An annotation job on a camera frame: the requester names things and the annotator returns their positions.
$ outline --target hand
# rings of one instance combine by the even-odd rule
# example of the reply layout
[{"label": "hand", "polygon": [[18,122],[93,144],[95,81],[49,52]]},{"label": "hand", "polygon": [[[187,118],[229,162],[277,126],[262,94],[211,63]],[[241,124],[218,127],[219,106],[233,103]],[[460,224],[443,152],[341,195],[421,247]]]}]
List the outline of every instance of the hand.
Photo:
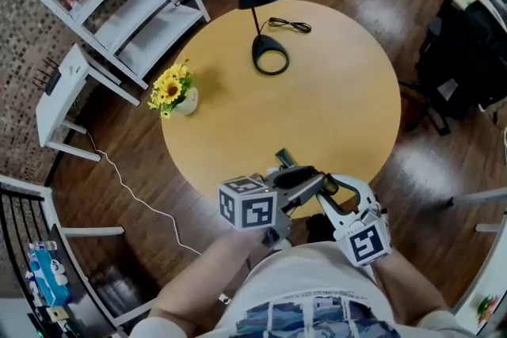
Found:
[{"label": "hand", "polygon": [[231,228],[226,235],[227,237],[234,238],[236,241],[244,244],[246,249],[254,249],[262,243],[266,230],[267,228],[237,231],[236,229]]}]

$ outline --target person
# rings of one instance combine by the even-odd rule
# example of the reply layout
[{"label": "person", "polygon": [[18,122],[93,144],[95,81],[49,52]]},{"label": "person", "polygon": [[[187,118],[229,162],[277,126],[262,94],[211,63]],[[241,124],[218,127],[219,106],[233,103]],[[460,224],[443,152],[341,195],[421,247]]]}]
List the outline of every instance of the person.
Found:
[{"label": "person", "polygon": [[[262,230],[230,230],[169,282],[131,338],[190,338],[252,251]],[[474,336],[439,291],[400,253],[353,267],[336,242],[266,257],[247,276],[207,338]]]}]

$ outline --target sunflower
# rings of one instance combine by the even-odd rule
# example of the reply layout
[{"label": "sunflower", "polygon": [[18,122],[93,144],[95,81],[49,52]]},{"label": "sunflower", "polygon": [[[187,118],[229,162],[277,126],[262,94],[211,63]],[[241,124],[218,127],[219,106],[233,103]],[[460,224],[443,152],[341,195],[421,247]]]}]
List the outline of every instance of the sunflower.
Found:
[{"label": "sunflower", "polygon": [[182,79],[189,72],[189,68],[184,63],[175,63],[169,71],[174,77]]},{"label": "sunflower", "polygon": [[163,103],[173,103],[181,95],[181,83],[173,77],[166,79],[160,86],[158,99]]},{"label": "sunflower", "polygon": [[171,68],[169,68],[168,70],[166,70],[162,75],[160,75],[160,77],[155,81],[155,83],[153,84],[153,87],[155,89],[160,89],[163,85],[163,83],[173,77],[174,74],[173,74],[173,71],[171,70]]}]

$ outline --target bottle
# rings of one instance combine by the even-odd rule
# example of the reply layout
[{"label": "bottle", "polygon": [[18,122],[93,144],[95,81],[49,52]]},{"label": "bottle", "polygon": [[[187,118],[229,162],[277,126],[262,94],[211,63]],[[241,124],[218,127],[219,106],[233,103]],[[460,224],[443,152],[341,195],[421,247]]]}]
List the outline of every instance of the bottle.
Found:
[{"label": "bottle", "polygon": [[65,2],[73,12],[77,12],[79,9],[81,9],[81,4],[77,0],[65,0]]},{"label": "bottle", "polygon": [[34,251],[55,251],[57,249],[54,241],[34,241],[29,244],[30,249]]},{"label": "bottle", "polygon": [[176,7],[178,7],[181,3],[179,0],[170,0]]}]

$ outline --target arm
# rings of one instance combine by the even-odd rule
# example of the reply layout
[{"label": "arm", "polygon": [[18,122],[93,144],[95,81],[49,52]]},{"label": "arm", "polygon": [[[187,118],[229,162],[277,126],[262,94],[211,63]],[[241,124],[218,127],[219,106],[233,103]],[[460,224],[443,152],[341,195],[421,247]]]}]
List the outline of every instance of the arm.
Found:
[{"label": "arm", "polygon": [[377,260],[373,270],[400,324],[416,325],[433,311],[449,310],[440,292],[398,251]]},{"label": "arm", "polygon": [[158,294],[150,317],[166,318],[191,336],[208,310],[261,244],[265,230],[230,230],[215,241]]}]

